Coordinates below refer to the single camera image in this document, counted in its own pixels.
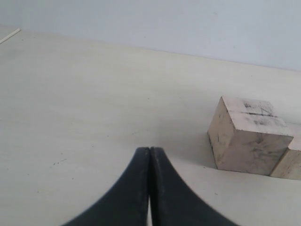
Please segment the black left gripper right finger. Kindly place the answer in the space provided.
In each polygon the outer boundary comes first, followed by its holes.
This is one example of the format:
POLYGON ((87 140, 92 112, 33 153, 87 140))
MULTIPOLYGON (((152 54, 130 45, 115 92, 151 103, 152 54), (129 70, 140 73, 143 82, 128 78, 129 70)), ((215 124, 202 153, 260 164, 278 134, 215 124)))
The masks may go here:
POLYGON ((189 188, 160 147, 150 149, 150 208, 154 226, 236 225, 189 188))

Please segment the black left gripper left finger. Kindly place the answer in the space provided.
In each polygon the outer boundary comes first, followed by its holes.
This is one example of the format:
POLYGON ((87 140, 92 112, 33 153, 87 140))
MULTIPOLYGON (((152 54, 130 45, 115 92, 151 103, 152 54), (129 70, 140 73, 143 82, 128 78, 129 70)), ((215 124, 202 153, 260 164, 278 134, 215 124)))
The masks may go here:
POLYGON ((66 226, 145 226, 148 216, 150 149, 139 147, 117 182, 66 226))

